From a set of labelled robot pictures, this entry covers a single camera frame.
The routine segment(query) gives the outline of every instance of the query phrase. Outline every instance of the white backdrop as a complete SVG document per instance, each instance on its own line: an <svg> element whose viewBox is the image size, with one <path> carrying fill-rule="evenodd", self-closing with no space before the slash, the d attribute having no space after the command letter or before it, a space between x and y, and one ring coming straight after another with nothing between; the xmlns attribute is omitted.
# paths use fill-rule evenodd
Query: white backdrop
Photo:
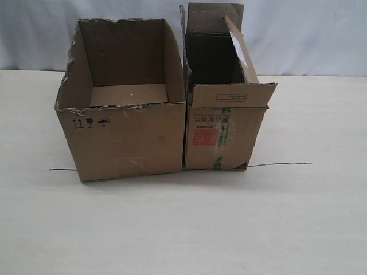
<svg viewBox="0 0 367 275"><path fill-rule="evenodd" d="M184 0L0 0L0 69L64 70L78 18L166 18ZM366 0L245 0L258 74L367 76Z"/></svg>

